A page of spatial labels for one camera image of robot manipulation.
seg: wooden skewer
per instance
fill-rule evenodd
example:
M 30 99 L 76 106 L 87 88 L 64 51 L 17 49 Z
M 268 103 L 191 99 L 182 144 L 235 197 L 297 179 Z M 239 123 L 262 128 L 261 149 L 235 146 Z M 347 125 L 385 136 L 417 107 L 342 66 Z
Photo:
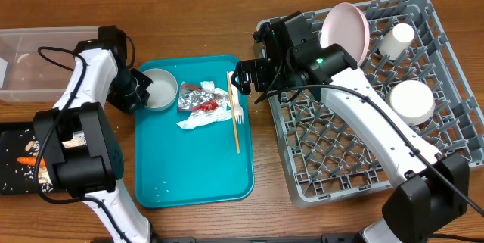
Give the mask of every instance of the wooden skewer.
M 237 124 L 235 123 L 235 115 L 234 115 L 234 101 L 232 99 L 232 87 L 230 85 L 230 76 L 228 75 L 228 72 L 227 72 L 227 84 L 228 84 L 228 96 L 230 97 L 230 109 L 232 110 L 232 122 L 234 122 L 235 144 L 237 146 L 237 154 L 240 154 L 239 135 L 237 134 Z

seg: gray dish rack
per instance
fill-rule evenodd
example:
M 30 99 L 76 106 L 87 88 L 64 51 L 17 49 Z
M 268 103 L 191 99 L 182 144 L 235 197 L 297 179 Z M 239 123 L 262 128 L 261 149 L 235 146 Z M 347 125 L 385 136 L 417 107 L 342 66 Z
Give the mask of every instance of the gray dish rack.
M 374 0 L 355 4 L 368 20 L 371 41 L 361 68 L 384 99 L 393 86 L 419 80 L 433 91 L 436 110 L 412 129 L 446 154 L 460 153 L 470 167 L 484 164 L 483 115 L 452 51 L 430 0 Z M 330 8 L 304 13 L 317 35 Z M 263 20 L 274 22 L 280 17 Z M 377 52 L 383 36 L 397 23 L 416 31 L 411 46 L 395 61 Z M 263 45 L 254 46 L 264 56 Z M 291 92 L 283 94 L 291 97 Z M 352 129 L 332 110 L 304 91 L 280 104 L 269 99 L 286 184 L 299 208 L 391 188 L 383 168 Z

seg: white bowl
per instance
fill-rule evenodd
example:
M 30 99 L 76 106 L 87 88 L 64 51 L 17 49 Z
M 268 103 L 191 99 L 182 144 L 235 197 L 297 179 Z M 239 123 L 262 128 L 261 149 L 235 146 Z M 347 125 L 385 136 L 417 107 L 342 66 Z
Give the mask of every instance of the white bowl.
M 153 83 L 147 88 L 150 97 L 146 108 L 152 111 L 162 111 L 171 106 L 175 102 L 178 92 L 178 83 L 175 77 L 162 69 L 149 69 L 143 73 L 153 80 Z

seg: pink plate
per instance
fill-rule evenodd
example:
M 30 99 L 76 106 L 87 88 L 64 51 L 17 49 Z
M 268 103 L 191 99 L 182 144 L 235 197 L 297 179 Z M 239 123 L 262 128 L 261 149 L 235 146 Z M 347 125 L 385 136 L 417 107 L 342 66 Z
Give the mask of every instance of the pink plate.
M 341 45 L 361 66 L 368 52 L 370 29 L 363 12 L 350 3 L 331 9 L 321 28 L 321 47 Z

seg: plastic fork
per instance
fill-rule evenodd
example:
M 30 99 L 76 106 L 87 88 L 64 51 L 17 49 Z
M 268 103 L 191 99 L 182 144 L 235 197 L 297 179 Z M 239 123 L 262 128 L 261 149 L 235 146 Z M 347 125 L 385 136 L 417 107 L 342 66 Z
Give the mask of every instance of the plastic fork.
M 233 73 L 234 72 L 228 73 L 228 76 L 232 77 Z M 235 121 L 237 122 L 237 124 L 242 124 L 244 123 L 244 109 L 239 104 L 239 90 L 232 83 L 230 83 L 230 86 L 232 87 L 232 99 L 234 101 Z

